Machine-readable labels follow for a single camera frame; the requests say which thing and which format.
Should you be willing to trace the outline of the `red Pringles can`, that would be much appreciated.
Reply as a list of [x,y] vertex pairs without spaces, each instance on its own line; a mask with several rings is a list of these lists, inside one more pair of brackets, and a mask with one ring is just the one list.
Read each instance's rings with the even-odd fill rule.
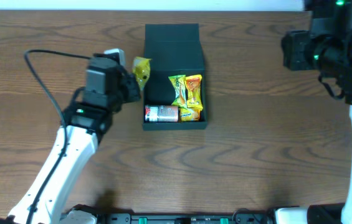
[[146,105],[145,121],[151,123],[177,123],[179,119],[177,106]]

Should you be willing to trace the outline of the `dark green gift box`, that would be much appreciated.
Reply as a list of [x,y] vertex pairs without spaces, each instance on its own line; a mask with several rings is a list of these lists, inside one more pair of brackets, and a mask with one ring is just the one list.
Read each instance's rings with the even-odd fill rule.
[[145,25],[144,57],[150,59],[150,77],[143,90],[143,112],[147,106],[169,106],[176,98],[169,80],[172,75],[201,75],[203,110],[199,121],[149,122],[143,119],[145,131],[206,129],[206,68],[199,39],[198,24]]

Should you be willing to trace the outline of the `green snack packet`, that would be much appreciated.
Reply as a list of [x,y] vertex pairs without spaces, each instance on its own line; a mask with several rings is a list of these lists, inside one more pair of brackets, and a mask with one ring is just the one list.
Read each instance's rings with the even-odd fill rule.
[[187,108],[186,85],[185,85],[186,76],[173,75],[168,78],[175,90],[175,99],[171,105],[178,106],[179,108]]

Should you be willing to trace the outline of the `orange Le-mond biscuit packet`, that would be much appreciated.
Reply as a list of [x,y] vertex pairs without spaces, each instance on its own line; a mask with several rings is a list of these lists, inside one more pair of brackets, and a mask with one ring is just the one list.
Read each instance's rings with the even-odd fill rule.
[[201,116],[201,110],[197,108],[180,108],[179,117],[181,122],[193,122],[199,121]]

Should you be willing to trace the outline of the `orange yellow Julie's snack packet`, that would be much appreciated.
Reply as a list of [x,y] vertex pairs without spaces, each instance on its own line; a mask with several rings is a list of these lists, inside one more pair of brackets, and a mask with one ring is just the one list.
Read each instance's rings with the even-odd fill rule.
[[202,81],[202,76],[200,74],[186,77],[186,89],[188,92],[188,99],[187,99],[188,108],[203,110],[203,104],[201,101],[201,81]]

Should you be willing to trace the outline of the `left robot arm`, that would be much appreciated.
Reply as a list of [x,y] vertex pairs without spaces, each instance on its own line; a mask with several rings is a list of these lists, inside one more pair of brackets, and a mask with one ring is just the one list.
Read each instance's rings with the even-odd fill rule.
[[125,70],[122,50],[88,58],[85,86],[76,89],[66,109],[53,102],[61,125],[47,160],[25,196],[0,223],[98,223],[93,212],[73,208],[64,213],[64,205],[110,129],[113,115],[122,104],[140,99],[134,74]]

